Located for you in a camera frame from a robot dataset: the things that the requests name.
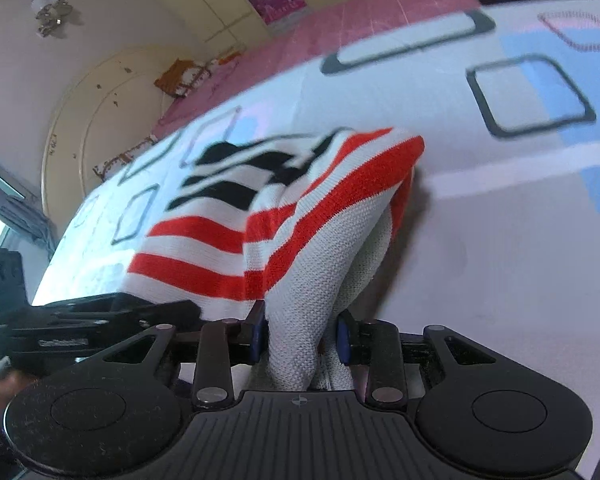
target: hand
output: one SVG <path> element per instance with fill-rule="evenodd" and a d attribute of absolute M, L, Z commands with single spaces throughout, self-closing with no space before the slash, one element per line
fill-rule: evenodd
<path fill-rule="evenodd" d="M 7 404 L 36 380 L 37 377 L 13 368 L 8 357 L 0 360 L 0 431 L 2 431 L 2 418 Z"/>

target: knitted fabric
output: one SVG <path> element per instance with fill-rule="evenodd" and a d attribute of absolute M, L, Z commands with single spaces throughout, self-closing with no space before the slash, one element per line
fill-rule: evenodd
<path fill-rule="evenodd" d="M 269 352 L 255 382 L 350 389 L 334 321 L 382 261 L 423 150 L 398 128 L 215 144 L 143 241 L 123 290 L 193 300 L 204 319 L 243 319 L 264 299 Z"/>

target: screw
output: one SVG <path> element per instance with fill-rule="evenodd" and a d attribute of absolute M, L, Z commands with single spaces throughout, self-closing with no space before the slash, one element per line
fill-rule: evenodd
<path fill-rule="evenodd" d="M 222 402 L 228 396 L 228 393 L 222 388 L 210 386 L 208 388 L 201 388 L 196 392 L 196 397 L 200 402 L 205 404 L 215 404 L 216 402 Z"/>
<path fill-rule="evenodd" d="M 384 386 L 382 388 L 376 388 L 371 393 L 371 396 L 377 402 L 389 404 L 390 402 L 398 402 L 402 400 L 402 392 L 398 388 L 392 388 L 390 386 Z"/>

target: bedsheet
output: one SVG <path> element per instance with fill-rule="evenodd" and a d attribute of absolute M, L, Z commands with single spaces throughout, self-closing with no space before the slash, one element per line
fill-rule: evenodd
<path fill-rule="evenodd" d="M 35 303 L 120 290 L 210 143 L 386 126 L 425 139 L 420 206 L 380 292 L 363 299 L 402 332 L 444 324 L 576 391 L 594 417 L 578 468 L 590 477 L 600 458 L 600 0 L 397 28 L 228 100 L 89 195 Z"/>
<path fill-rule="evenodd" d="M 240 92 L 357 40 L 479 6 L 478 0 L 348 0 L 318 10 L 292 32 L 248 51 L 193 94 L 176 99 L 153 133 L 161 139 Z"/>

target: black stripe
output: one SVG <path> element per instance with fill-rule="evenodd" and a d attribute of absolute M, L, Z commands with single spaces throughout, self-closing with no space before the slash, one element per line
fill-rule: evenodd
<path fill-rule="evenodd" d="M 176 209 L 195 198 L 215 198 L 236 209 L 247 211 L 251 202 L 253 202 L 256 193 L 257 191 L 250 187 L 223 180 L 221 182 L 215 182 L 214 184 L 211 184 L 211 186 L 200 189 L 195 193 L 177 197 L 168 205 L 167 211 Z"/>
<path fill-rule="evenodd" d="M 247 160 L 242 160 L 240 162 L 236 162 L 235 164 L 231 164 L 222 168 L 221 170 L 215 171 L 208 175 L 192 175 L 189 178 L 186 178 L 182 183 L 182 187 L 193 186 L 194 184 L 199 183 L 206 178 L 211 178 L 212 176 L 216 176 L 221 174 L 224 171 L 232 170 L 233 168 L 237 168 L 238 166 L 253 166 L 254 168 L 259 168 L 260 170 L 266 171 L 277 171 L 280 166 L 282 166 L 288 160 L 294 158 L 294 155 L 289 155 L 288 153 L 283 152 L 264 152 L 259 153 Z"/>
<path fill-rule="evenodd" d="M 275 174 L 271 175 L 271 178 L 267 184 L 284 184 L 285 186 L 290 186 L 300 177 L 306 175 L 315 160 L 329 149 L 329 146 L 333 142 L 335 136 L 341 130 L 345 129 L 347 128 L 338 128 L 331 135 L 325 137 L 322 142 L 313 149 L 314 154 L 308 160 L 306 160 L 302 166 L 299 168 L 281 168 Z"/>
<path fill-rule="evenodd" d="M 315 134 L 289 134 L 289 135 L 280 135 L 275 137 L 267 137 L 266 139 L 256 140 L 255 142 L 250 142 L 249 144 L 241 144 L 240 146 L 236 146 L 230 142 L 216 142 L 209 146 L 203 153 L 200 155 L 200 158 L 195 162 L 197 166 L 202 164 L 215 164 L 216 162 L 222 162 L 229 156 L 235 155 L 236 153 L 243 152 L 245 150 L 250 150 L 255 146 L 259 146 L 266 142 L 272 142 L 274 140 L 280 139 L 302 139 L 307 137 L 315 137 Z"/>

